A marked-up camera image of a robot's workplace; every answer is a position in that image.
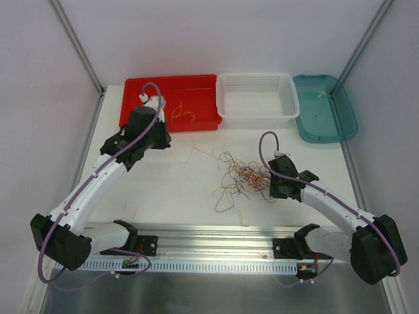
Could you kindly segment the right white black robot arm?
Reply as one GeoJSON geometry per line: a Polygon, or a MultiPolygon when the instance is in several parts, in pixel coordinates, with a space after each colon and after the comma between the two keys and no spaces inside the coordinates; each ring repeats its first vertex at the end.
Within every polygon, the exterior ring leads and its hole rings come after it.
{"type": "Polygon", "coordinates": [[[349,263],[370,285],[399,274],[408,257],[394,219],[388,215],[377,217],[347,204],[312,172],[297,171],[286,155],[275,157],[268,167],[270,197],[303,203],[339,229],[332,232],[318,224],[308,224],[280,245],[282,255],[297,260],[315,253],[336,258],[349,263]]]}

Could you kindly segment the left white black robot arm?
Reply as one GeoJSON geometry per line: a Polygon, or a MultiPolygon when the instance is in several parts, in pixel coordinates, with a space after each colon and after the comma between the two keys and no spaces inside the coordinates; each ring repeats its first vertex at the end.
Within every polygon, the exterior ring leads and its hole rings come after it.
{"type": "Polygon", "coordinates": [[[132,254],[137,249],[137,228],[123,220],[91,229],[86,223],[111,187],[147,150],[164,150],[170,141],[163,109],[142,105],[132,110],[128,122],[104,142],[94,167],[74,191],[49,215],[32,218],[31,231],[40,252],[70,271],[90,255],[113,248],[132,254]]]}

